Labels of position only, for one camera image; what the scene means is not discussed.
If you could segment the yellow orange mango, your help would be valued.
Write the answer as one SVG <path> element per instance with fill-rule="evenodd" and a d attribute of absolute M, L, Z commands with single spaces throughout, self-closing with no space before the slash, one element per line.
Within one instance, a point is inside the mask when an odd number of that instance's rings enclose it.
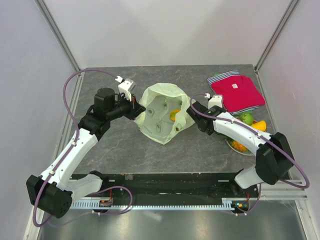
<path fill-rule="evenodd" d="M 171 121 L 175 122 L 176 121 L 176 115 L 180 112 L 180 109 L 175 109 L 173 111 L 170 112 L 169 114 L 169 118 Z"/>

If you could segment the pale green plastic bag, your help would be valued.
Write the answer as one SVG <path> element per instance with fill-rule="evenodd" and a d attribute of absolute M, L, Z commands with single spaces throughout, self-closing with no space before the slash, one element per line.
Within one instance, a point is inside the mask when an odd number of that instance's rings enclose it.
<path fill-rule="evenodd" d="M 139 104 L 146 110 L 134 122 L 145 136 L 159 144 L 167 144 L 195 123 L 187 113 L 190 97 L 175 84 L 156 83 L 148 87 Z M 176 109 L 180 112 L 176 114 L 176 121 L 172 121 L 170 113 Z"/>

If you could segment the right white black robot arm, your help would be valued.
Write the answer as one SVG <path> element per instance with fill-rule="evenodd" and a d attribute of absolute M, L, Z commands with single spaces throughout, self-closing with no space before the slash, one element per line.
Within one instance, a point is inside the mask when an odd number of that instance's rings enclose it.
<path fill-rule="evenodd" d="M 186 112 L 201 132 L 209 136 L 214 132 L 225 135 L 254 154 L 255 165 L 240 170 L 229 184 L 233 196 L 242 196 L 256 184 L 275 185 L 293 167 L 287 157 L 294 156 L 284 134 L 257 130 L 216 105 L 208 109 L 195 101 Z"/>

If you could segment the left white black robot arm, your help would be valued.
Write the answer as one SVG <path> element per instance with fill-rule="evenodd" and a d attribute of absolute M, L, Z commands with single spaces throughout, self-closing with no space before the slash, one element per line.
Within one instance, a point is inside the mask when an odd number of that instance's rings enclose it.
<path fill-rule="evenodd" d="M 134 120 L 145 110 L 134 95 L 128 99 L 124 93 L 116 94 L 111 88 L 99 89 L 64 150 L 39 176 L 31 175 L 27 179 L 26 188 L 34 209 L 59 219 L 72 203 L 85 196 L 93 193 L 106 196 L 110 185 L 97 171 L 74 182 L 69 179 L 85 155 L 110 129 L 111 121 L 121 117 Z"/>

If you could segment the green round fruit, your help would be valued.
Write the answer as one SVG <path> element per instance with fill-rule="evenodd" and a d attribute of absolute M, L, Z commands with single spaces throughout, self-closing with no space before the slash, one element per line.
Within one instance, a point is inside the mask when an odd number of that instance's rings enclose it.
<path fill-rule="evenodd" d="M 251 126 L 251 125 L 254 123 L 254 117 L 253 117 L 253 115 L 252 115 L 251 113 L 249 113 L 249 112 L 244 112 L 244 113 L 240 114 L 239 119 L 240 119 L 243 123 L 245 123 L 245 124 L 247 124 L 247 125 L 249 125 L 249 126 Z"/>

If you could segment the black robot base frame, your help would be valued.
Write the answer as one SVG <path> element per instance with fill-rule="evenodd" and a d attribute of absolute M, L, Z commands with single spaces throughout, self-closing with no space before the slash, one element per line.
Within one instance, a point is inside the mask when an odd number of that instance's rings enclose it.
<path fill-rule="evenodd" d="M 97 197 L 119 205 L 219 205 L 223 199 L 247 201 L 259 195 L 257 185 L 237 186 L 234 172 L 93 174 L 102 178 L 101 189 L 113 187 Z"/>

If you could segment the small pineapple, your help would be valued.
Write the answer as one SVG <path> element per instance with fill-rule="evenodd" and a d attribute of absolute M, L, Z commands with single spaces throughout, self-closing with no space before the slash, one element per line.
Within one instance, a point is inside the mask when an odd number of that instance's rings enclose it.
<path fill-rule="evenodd" d="M 236 150 L 236 151 L 238 151 L 238 152 L 243 153 L 243 152 L 247 152 L 247 151 L 248 151 L 248 149 L 247 149 L 244 145 L 242 145 L 241 143 L 239 143 L 239 142 L 237 142 L 237 141 L 235 141 L 235 140 L 233 140 L 233 139 L 229 139 L 229 140 L 228 140 L 228 143 L 230 144 L 230 146 L 231 146 L 234 150 Z"/>

